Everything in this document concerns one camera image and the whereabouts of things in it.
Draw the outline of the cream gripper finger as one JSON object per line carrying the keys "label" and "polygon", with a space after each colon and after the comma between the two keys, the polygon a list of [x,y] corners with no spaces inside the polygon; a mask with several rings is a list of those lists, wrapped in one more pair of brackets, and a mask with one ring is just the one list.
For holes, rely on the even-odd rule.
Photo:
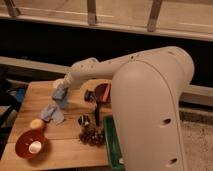
{"label": "cream gripper finger", "polygon": [[53,88],[56,89],[59,85],[61,85],[63,83],[63,79],[56,79],[53,82]]}

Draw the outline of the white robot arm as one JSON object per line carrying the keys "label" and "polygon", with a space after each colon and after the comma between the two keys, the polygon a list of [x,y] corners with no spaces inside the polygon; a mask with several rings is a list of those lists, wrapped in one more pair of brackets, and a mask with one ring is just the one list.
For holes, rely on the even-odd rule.
{"label": "white robot arm", "polygon": [[56,87],[111,81],[111,108],[126,171],[187,171],[179,99],[194,74],[191,56],[176,46],[100,62],[74,63]]}

